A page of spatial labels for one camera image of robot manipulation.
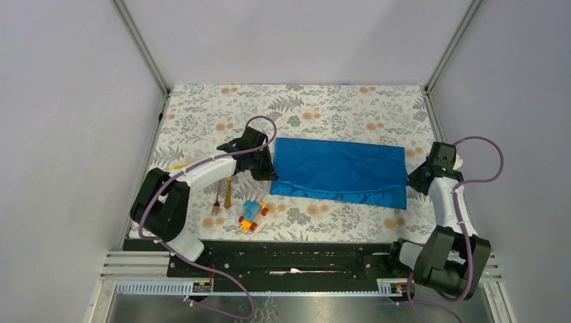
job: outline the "blue towel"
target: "blue towel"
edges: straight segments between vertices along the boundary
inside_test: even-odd
[[[407,208],[405,149],[277,138],[270,194]]]

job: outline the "white wall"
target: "white wall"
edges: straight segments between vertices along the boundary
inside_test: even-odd
[[[434,90],[449,141],[478,134],[504,150],[500,179],[467,196],[518,322],[571,316],[570,12],[565,0],[484,1]],[[485,145],[460,153],[466,178],[497,169]]]
[[[81,322],[161,94],[109,1],[0,1],[0,321]]]
[[[425,84],[470,0],[128,0],[175,83]]]

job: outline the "toy truck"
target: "toy truck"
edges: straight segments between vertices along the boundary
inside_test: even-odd
[[[246,231],[250,229],[252,231],[256,230],[258,225],[256,224],[256,220],[260,215],[266,216],[269,210],[266,208],[266,204],[264,201],[246,201],[244,202],[244,213],[238,219],[238,222],[242,224],[240,227],[242,230]]]

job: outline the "gray floor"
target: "gray floor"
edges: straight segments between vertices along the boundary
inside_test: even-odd
[[[436,301],[454,310],[464,323],[493,322],[490,307],[482,288],[469,301],[449,303],[433,291],[419,287],[416,299]],[[391,300],[378,297],[255,297],[256,316],[250,322],[283,323],[342,323],[342,322],[422,322],[410,306],[383,306]],[[209,305],[226,311],[245,314],[249,311],[245,297],[216,297],[206,299]],[[418,305],[429,322],[457,322],[445,311]],[[239,322],[221,314],[190,307],[181,297],[159,295],[116,295],[110,321],[112,323],[188,323]]]

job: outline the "floral tablecloth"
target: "floral tablecloth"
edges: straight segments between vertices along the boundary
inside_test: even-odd
[[[241,136],[246,121],[265,115],[278,137],[378,143],[406,148],[410,172],[434,140],[419,86],[359,85],[177,85],[170,98],[152,166],[167,170],[197,162]],[[252,122],[272,134],[264,120]],[[232,180],[232,207],[212,217],[217,184],[189,201],[187,225],[201,239],[316,242],[425,242],[434,228],[428,197],[407,189],[407,210],[338,201],[269,195],[269,182],[249,173]],[[220,204],[226,183],[222,183]],[[263,199],[270,210],[255,231],[242,231],[245,200]],[[138,238],[134,223],[129,236]]]

